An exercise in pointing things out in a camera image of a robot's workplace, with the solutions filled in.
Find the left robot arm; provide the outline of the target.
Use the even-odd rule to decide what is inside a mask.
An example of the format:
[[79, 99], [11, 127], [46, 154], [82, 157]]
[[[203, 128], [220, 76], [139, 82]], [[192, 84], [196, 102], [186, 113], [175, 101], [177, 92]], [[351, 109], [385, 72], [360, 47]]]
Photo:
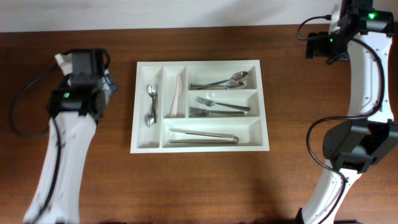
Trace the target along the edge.
[[88, 148], [109, 97], [118, 90], [105, 49], [73, 49], [55, 59], [64, 77], [50, 95], [47, 152], [24, 223], [79, 223]]

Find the metal kitchen tongs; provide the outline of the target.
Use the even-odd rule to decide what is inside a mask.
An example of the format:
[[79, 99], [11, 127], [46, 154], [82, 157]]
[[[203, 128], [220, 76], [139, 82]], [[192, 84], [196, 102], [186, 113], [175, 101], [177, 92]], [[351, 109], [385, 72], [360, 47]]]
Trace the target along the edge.
[[169, 143], [172, 144], [237, 144], [239, 138], [233, 134], [217, 134], [217, 133], [206, 133], [201, 131], [190, 131], [184, 129], [169, 129], [173, 133], [181, 133], [193, 136], [204, 136], [209, 139], [172, 139]]

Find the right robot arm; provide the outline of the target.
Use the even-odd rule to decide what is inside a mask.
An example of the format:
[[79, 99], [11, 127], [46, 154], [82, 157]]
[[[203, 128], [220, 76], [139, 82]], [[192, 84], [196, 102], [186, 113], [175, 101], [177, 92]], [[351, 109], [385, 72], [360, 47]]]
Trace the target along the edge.
[[306, 58], [324, 57], [327, 64], [349, 62], [351, 97], [346, 116], [323, 139], [323, 172], [295, 223], [334, 223], [352, 185], [397, 146], [397, 125], [388, 90], [389, 53], [394, 16], [368, 0], [344, 0], [325, 16], [326, 32], [304, 38]]

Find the small dark teaspoon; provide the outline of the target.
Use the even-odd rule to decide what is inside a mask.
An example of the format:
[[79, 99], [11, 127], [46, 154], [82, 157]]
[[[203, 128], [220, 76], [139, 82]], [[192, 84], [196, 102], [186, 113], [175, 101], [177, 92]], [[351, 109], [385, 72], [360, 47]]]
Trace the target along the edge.
[[152, 103], [151, 103], [151, 106], [150, 106], [150, 111], [144, 116], [144, 122], [145, 122], [145, 125], [148, 128], [150, 128], [151, 126], [153, 126], [157, 122], [156, 114], [155, 114], [157, 97], [158, 97], [157, 93], [152, 97]]

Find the steel tablespoon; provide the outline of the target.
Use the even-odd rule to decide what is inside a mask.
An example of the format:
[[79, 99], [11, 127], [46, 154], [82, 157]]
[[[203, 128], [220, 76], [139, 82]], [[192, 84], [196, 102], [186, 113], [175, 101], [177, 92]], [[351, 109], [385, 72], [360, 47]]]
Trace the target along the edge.
[[239, 82], [239, 81], [233, 81], [233, 82], [228, 82], [225, 85], [194, 85], [190, 84], [190, 88], [193, 89], [225, 89], [225, 90], [230, 90], [230, 89], [242, 89], [245, 87], [244, 82]]
[[247, 71], [241, 71], [233, 74], [229, 79], [222, 80], [214, 83], [209, 83], [208, 85], [219, 85], [225, 82], [244, 82], [248, 79], [249, 73]]

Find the small shiny teaspoon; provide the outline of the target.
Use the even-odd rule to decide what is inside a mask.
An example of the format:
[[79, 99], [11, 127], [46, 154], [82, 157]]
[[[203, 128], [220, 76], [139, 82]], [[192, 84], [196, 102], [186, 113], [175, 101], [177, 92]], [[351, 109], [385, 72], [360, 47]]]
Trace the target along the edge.
[[155, 103], [156, 103], [156, 97], [157, 97], [157, 90], [155, 89], [154, 86], [148, 85], [147, 86], [147, 93], [148, 95], [152, 98], [152, 103], [150, 106], [150, 121], [153, 123], [156, 123], [156, 115], [155, 115]]

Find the steel fork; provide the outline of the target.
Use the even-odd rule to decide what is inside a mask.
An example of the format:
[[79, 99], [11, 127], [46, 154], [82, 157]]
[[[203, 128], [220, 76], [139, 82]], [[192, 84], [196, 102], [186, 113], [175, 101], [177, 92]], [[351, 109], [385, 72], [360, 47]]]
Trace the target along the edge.
[[251, 108], [248, 107], [248, 106], [237, 106], [237, 105], [230, 105], [230, 104], [226, 104], [226, 103], [219, 103], [219, 102], [215, 102], [213, 100], [202, 98], [200, 96], [198, 96], [196, 98], [196, 102], [198, 102], [200, 104], [203, 104], [205, 106], [219, 105], [219, 106], [225, 106], [225, 107], [228, 107], [228, 108], [233, 108], [233, 109], [236, 109], [236, 110], [247, 111], [247, 112], [251, 110]]
[[194, 116], [244, 116], [243, 111], [219, 111], [189, 107], [189, 113]]

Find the white plastic knife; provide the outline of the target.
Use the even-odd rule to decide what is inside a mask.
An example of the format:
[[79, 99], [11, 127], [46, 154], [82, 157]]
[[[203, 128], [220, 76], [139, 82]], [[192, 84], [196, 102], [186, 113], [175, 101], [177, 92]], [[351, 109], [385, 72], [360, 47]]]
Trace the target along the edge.
[[176, 82], [176, 87], [175, 87], [175, 94], [174, 94], [174, 100], [172, 102], [172, 106], [170, 109], [169, 116], [171, 118], [176, 118], [178, 114], [178, 101], [179, 101], [179, 96], [183, 91], [183, 80], [181, 75], [177, 75], [177, 82]]

